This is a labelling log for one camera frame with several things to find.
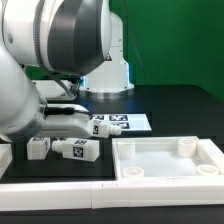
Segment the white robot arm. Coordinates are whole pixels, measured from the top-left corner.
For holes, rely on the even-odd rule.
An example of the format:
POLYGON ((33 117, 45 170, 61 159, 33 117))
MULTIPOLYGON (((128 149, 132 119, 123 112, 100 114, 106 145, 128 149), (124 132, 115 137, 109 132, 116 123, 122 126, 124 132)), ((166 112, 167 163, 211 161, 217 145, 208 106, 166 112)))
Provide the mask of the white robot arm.
POLYGON ((88 110, 48 103, 24 67, 40 67, 70 100, 58 73, 85 76, 87 96, 115 98, 133 88, 122 36, 109 0, 0 0, 0 138, 92 137, 88 110))

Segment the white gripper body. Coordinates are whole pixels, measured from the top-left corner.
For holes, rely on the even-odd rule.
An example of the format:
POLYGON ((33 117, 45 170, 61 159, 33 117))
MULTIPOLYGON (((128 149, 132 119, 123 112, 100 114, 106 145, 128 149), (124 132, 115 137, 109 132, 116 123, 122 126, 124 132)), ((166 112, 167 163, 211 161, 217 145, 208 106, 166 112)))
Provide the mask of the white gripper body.
POLYGON ((92 114, 77 104, 49 104, 46 122, 37 137, 89 138, 93 135, 92 114))

